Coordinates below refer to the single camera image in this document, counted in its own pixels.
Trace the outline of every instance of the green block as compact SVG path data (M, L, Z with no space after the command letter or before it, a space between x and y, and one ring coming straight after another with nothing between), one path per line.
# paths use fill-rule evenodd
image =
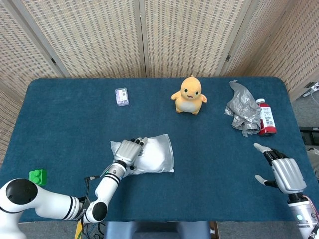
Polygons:
M36 169L29 172L29 180L39 186L46 185L46 171L44 169Z

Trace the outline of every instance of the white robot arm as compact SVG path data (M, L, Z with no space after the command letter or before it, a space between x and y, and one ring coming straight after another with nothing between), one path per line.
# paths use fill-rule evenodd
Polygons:
M23 211L29 208L35 208L36 213L45 218L81 219L83 223L102 221L126 168L134 165L137 155L146 142L147 138L123 140L114 155L114 162L101 175L103 179L95 190L97 200L94 202L88 200L81 202L73 196L49 192L26 179L14 179L7 182L0 189L0 238L26 239L25 234L18 227L18 222Z
M306 183L295 160L287 158L275 149L257 143L254 146L267 159L275 175L275 181L265 180L260 175L255 175L256 180L265 186L279 188L282 193L287 194L288 206L303 239L319 239L318 213L311 200L302 194Z

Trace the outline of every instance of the table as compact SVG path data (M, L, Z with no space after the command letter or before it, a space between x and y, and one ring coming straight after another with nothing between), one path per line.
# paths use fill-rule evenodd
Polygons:
M167 133L174 173L125 178L109 204L108 221L293 220L287 196L254 178L272 179L253 143L293 157L304 176L305 194L319 205L318 184L307 159L284 83L275 77L199 78L208 98L198 115L178 114L171 95L183 78L37 79L28 87L0 171L0 185L47 170L53 192L84 196L84 177L112 162L110 141ZM237 79L272 107L278 133L248 138L225 115ZM130 104L118 107L115 89L128 89ZM95 199L91 184L89 197ZM26 211L21 221L50 220Z

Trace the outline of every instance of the stuffed animal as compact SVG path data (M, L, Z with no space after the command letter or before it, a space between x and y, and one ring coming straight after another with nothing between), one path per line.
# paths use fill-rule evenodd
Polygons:
M201 103L207 102L207 97L201 94L200 81L193 75L183 81L180 91L173 94L171 99L176 100L176 111L178 113L185 111L194 115L198 114Z

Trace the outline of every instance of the crumpled plastic bag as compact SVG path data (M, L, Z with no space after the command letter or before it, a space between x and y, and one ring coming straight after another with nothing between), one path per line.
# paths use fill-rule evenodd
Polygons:
M227 103L225 114L234 116L232 127L242 130L243 136L248 137L248 134L260 132L261 108L249 90L236 81L229 82L230 87L234 90L234 96Z
M307 151L308 158L314 170L315 176L319 179L319 150L313 148Z
M120 145L120 142L111 141L113 155ZM141 173L163 172L174 172L173 148L167 134L148 138L134 162L134 169L127 168L124 177Z

